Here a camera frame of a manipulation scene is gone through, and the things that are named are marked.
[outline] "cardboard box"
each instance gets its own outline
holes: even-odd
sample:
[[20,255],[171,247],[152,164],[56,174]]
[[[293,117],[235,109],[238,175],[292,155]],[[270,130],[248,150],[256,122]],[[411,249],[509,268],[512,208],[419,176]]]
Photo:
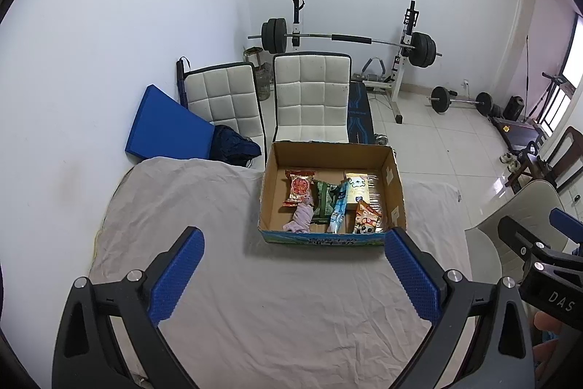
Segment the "cardboard box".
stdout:
[[261,190],[258,228],[267,242],[282,244],[384,245],[385,233],[352,234],[355,211],[347,210],[338,234],[327,234],[328,225],[310,225],[309,233],[282,231],[292,220],[295,207],[283,206],[290,183],[286,170],[313,170],[318,180],[340,183],[348,172],[376,174],[381,178],[381,202],[386,230],[406,229],[403,188],[392,148],[385,145],[275,142],[267,159]]

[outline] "blue snack package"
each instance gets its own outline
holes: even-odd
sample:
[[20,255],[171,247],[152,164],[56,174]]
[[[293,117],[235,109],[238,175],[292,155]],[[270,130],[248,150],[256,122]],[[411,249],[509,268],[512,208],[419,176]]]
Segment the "blue snack package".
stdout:
[[340,184],[340,189],[338,191],[338,200],[336,200],[336,205],[334,205],[334,211],[330,217],[330,226],[326,230],[327,233],[337,234],[344,219],[344,213],[346,212],[346,200],[348,198],[348,180],[344,180]]

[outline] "red snack package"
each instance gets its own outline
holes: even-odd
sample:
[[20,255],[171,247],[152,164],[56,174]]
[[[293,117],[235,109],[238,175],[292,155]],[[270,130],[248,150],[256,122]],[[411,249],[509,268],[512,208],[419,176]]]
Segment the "red snack package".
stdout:
[[314,172],[304,170],[286,170],[286,176],[292,181],[290,186],[290,194],[287,200],[283,202],[284,206],[298,206],[302,198],[308,197],[310,203],[312,200],[312,180],[314,179]]

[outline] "barbell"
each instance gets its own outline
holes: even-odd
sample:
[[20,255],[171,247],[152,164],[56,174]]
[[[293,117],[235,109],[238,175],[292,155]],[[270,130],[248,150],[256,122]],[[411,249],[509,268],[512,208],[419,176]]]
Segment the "barbell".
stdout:
[[340,42],[355,42],[355,43],[382,43],[384,45],[393,45],[408,50],[409,63],[413,66],[427,68],[435,61],[436,56],[442,56],[437,53],[435,42],[427,35],[420,32],[413,32],[411,36],[411,44],[386,42],[384,40],[375,40],[370,37],[359,37],[356,35],[340,35],[340,34],[300,34],[288,33],[286,20],[284,18],[271,18],[263,23],[261,27],[261,35],[250,35],[248,39],[261,39],[263,50],[269,53],[285,53],[287,49],[287,38],[290,37],[312,37],[312,38],[329,38],[333,41]]
[[431,102],[431,107],[433,110],[439,113],[447,111],[453,102],[473,104],[476,106],[477,112],[479,112],[482,116],[490,115],[493,107],[496,106],[492,100],[492,96],[490,96],[488,93],[480,93],[478,96],[476,96],[476,101],[452,100],[450,92],[442,86],[438,86],[433,89],[429,101]]

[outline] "green snack package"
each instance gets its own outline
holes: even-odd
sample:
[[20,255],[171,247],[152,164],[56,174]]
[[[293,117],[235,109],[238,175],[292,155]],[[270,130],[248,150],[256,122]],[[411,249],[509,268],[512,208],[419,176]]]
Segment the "green snack package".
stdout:
[[334,211],[340,185],[332,185],[322,180],[314,180],[314,185],[318,190],[318,205],[314,208],[312,223],[327,225]]

